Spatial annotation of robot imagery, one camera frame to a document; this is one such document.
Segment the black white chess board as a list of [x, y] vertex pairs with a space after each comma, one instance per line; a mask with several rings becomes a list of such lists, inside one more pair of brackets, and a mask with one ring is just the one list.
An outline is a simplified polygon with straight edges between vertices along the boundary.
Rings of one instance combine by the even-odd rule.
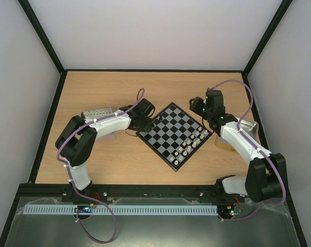
[[[204, 126], [197, 120], [193, 119], [184, 110], [182, 110], [175, 103], [170, 103], [153, 120], [153, 127], [150, 132], [138, 132], [137, 136], [151, 148], [166, 164], [168, 164], [174, 171], [178, 171], [195, 153], [196, 151], [212, 136]], [[205, 139], [199, 139], [202, 131], [209, 132]], [[187, 151], [187, 147], [183, 147], [183, 143], [191, 146], [191, 151]], [[179, 160], [179, 155], [183, 156], [183, 160]], [[179, 163], [174, 165], [174, 161], [170, 158], [174, 157]]]

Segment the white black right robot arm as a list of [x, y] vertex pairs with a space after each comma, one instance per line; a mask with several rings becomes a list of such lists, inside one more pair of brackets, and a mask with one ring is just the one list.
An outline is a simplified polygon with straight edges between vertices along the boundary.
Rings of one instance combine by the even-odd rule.
[[200, 97], [190, 99], [189, 109], [205, 119], [210, 129], [230, 144], [248, 165], [245, 177], [229, 175], [217, 179], [215, 195], [218, 200], [225, 202], [233, 194], [247, 196], [253, 202], [277, 196], [286, 198], [285, 158], [279, 153], [271, 153], [258, 144], [240, 126], [240, 119], [226, 113], [220, 90], [208, 89], [205, 99]]

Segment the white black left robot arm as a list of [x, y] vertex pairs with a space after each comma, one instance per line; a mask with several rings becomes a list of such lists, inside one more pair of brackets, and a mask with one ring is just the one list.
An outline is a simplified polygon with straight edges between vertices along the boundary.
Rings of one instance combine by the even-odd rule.
[[120, 130], [150, 132], [154, 111], [155, 106], [143, 98], [134, 105], [121, 107], [99, 118], [72, 117], [55, 142], [58, 155], [63, 157], [61, 161], [69, 170], [70, 182], [80, 191], [87, 188], [91, 184], [87, 160], [94, 143], [99, 138]]

